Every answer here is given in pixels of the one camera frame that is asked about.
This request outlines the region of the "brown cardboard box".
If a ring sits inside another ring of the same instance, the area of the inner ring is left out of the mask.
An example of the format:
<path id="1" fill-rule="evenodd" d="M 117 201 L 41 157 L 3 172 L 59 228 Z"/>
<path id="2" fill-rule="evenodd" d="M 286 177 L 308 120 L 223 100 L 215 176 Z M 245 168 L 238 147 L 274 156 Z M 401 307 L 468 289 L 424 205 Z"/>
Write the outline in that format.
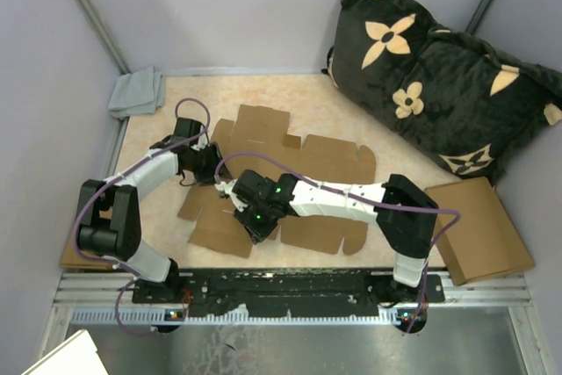
<path id="1" fill-rule="evenodd" d="M 232 177 L 252 170 L 268 178 L 275 197 L 285 198 L 295 171 L 309 179 L 340 184 L 372 184 L 376 158 L 365 145 L 309 134 L 291 135 L 289 112 L 241 105 L 236 120 L 220 119 L 213 130 L 225 169 Z M 213 186 L 189 189 L 178 218 L 195 222 L 189 241 L 220 253 L 247 258 L 255 243 L 234 217 L 231 200 L 221 198 Z M 368 226 L 336 217 L 287 216 L 279 220 L 271 240 L 327 254 L 356 254 L 365 244 Z"/>

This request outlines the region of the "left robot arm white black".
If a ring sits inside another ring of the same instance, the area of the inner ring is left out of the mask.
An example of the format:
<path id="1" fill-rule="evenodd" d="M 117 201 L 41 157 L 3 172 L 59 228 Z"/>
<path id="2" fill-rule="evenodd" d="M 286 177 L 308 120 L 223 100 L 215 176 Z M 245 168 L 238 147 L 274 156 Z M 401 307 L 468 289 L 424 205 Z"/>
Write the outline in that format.
<path id="1" fill-rule="evenodd" d="M 205 125 L 178 118 L 174 132 L 124 172 L 83 183 L 73 226 L 76 250 L 131 272 L 162 301 L 177 299 L 183 289 L 178 265 L 142 240 L 140 203 L 162 183 L 186 172 L 196 184 L 212 184 L 220 160 Z"/>

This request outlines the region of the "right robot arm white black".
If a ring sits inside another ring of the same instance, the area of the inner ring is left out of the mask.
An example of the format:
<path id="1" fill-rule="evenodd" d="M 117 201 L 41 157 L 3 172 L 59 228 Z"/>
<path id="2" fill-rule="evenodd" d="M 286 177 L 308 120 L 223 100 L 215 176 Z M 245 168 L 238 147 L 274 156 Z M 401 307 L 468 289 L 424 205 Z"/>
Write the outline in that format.
<path id="1" fill-rule="evenodd" d="M 375 225 L 394 251 L 393 295 L 410 301 L 422 291 L 437 203 L 407 177 L 382 184 L 335 184 L 284 173 L 274 181 L 253 170 L 217 187 L 234 204 L 234 216 L 252 242 L 265 240 L 278 221 L 335 217 Z"/>

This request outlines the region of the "folded cardboard box left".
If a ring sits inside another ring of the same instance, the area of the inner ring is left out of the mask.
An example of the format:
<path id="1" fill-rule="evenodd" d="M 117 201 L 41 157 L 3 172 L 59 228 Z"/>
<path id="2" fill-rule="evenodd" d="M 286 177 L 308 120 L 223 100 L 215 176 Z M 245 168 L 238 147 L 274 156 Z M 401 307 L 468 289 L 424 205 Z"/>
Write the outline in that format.
<path id="1" fill-rule="evenodd" d="M 82 259 L 75 252 L 72 241 L 68 241 L 64 252 L 62 253 L 60 266 L 63 269 L 76 270 L 111 270 L 109 263 L 92 262 Z"/>

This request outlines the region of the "folded cardboard box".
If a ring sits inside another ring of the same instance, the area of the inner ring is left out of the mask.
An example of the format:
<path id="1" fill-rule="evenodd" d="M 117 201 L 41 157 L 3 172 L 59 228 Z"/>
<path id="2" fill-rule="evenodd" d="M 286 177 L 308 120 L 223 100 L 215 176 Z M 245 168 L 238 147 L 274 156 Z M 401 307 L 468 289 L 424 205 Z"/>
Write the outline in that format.
<path id="1" fill-rule="evenodd" d="M 62 253 L 60 266 L 63 269 L 76 270 L 111 270 L 109 263 L 92 262 L 82 259 L 75 252 L 72 241 L 68 241 L 64 252 Z"/>
<path id="2" fill-rule="evenodd" d="M 461 214 L 436 247 L 454 285 L 525 272 L 535 267 L 493 186 L 485 177 L 432 186 L 441 208 Z"/>

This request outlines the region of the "folded cardboard box right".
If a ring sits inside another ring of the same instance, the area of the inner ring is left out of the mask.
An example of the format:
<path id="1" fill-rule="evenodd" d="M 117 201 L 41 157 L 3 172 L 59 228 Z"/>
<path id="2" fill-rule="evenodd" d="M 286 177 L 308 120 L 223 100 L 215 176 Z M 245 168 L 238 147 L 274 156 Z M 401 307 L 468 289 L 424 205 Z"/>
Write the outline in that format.
<path id="1" fill-rule="evenodd" d="M 436 247 L 454 285 L 525 272 L 535 267 L 493 186 L 485 177 L 432 186 L 441 208 L 461 214 Z"/>

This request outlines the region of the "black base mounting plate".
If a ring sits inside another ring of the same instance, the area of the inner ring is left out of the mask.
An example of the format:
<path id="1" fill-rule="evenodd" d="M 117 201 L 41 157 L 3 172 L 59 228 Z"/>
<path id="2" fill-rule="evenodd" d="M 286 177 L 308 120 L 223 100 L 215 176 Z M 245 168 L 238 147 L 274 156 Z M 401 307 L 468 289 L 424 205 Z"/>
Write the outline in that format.
<path id="1" fill-rule="evenodd" d="M 245 306 L 251 317 L 320 318 L 377 316 L 384 304 L 445 300 L 438 275 L 409 287 L 387 269 L 189 269 L 179 276 L 180 291 L 170 299 L 155 297 L 137 281 L 133 303 L 186 305 L 190 317 L 222 316 Z"/>

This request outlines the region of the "grey folded cloth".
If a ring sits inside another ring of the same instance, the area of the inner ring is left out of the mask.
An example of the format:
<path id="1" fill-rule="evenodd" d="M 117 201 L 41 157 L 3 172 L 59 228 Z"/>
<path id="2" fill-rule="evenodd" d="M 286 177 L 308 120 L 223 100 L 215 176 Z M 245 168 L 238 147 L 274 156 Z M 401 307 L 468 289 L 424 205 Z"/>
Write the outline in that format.
<path id="1" fill-rule="evenodd" d="M 119 77 L 108 104 L 108 112 L 115 119 L 155 114 L 165 104 L 163 72 L 148 67 Z"/>

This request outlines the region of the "black floral plush pillow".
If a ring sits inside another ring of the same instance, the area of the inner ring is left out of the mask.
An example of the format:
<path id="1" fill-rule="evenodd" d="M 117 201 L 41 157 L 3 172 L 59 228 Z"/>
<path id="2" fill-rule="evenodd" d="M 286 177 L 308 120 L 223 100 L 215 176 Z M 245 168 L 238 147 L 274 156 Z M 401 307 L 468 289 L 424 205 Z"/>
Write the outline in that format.
<path id="1" fill-rule="evenodd" d="M 415 0 L 340 0 L 326 74 L 440 168 L 498 181 L 561 120 L 561 75 L 439 24 Z"/>

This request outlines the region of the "aluminium rail frame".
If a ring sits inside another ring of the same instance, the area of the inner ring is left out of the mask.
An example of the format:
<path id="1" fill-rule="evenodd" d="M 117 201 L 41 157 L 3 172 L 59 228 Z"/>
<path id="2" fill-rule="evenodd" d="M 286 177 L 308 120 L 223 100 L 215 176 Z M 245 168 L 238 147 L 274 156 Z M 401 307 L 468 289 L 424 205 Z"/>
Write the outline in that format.
<path id="1" fill-rule="evenodd" d="M 389 270 L 189 269 L 156 301 L 122 272 L 66 272 L 41 344 L 91 336 L 116 374 L 552 374 L 526 280 L 457 286 L 425 308 Z"/>

